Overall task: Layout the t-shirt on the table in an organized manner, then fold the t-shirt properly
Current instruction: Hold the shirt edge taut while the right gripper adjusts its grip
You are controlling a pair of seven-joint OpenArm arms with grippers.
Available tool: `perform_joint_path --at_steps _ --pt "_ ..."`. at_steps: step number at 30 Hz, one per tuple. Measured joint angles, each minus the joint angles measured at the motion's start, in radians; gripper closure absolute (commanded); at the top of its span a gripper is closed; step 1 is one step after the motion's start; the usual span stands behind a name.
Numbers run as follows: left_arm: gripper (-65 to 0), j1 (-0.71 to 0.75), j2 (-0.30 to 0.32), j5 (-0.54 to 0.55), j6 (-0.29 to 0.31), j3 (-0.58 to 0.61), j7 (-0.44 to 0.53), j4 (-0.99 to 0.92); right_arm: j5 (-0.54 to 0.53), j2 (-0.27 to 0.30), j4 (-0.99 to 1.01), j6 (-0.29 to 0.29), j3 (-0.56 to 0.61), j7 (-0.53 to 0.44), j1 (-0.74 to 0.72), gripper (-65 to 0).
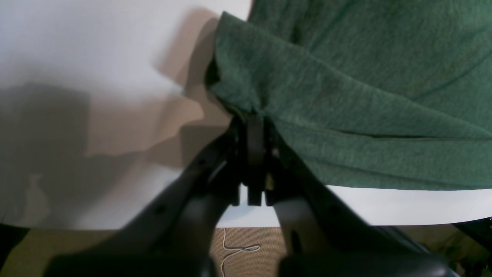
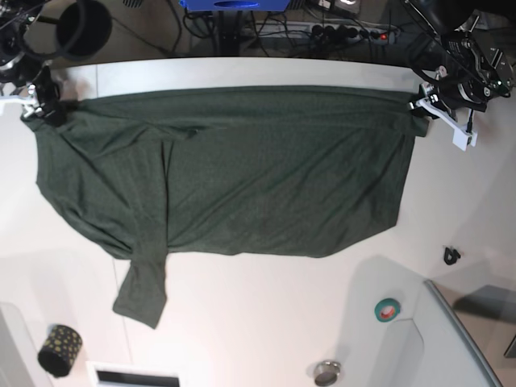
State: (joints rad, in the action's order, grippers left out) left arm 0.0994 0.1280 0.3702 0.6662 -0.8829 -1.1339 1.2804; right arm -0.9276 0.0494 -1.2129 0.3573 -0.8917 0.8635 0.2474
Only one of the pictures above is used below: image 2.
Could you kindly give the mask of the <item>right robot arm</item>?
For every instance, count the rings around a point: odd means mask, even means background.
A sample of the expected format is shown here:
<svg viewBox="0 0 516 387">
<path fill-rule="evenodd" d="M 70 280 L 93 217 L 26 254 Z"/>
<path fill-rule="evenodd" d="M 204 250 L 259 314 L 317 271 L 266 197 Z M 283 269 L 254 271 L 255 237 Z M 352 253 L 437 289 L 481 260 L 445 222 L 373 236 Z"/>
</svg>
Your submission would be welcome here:
<svg viewBox="0 0 516 387">
<path fill-rule="evenodd" d="M 53 80 L 48 62 L 64 56 L 85 30 L 86 3 L 75 1 L 77 21 L 63 43 L 53 52 L 36 52 L 25 39 L 28 28 L 40 17 L 45 1 L 1 2 L 1 87 L 14 86 L 9 95 L 1 95 L 1 109 L 20 105 L 23 116 L 38 117 L 58 127 L 66 121 L 66 109 L 60 102 L 60 88 Z"/>
</svg>

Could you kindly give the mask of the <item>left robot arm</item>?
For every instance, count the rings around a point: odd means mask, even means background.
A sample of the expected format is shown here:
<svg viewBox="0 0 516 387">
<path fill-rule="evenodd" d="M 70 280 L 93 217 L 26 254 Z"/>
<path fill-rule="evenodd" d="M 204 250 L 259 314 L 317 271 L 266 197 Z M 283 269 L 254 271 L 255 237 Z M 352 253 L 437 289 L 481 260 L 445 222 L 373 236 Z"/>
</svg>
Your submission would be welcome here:
<svg viewBox="0 0 516 387">
<path fill-rule="evenodd" d="M 420 34 L 406 63 L 423 81 L 418 96 L 452 118 L 459 109 L 484 112 L 515 87 L 513 1 L 404 1 Z"/>
</svg>

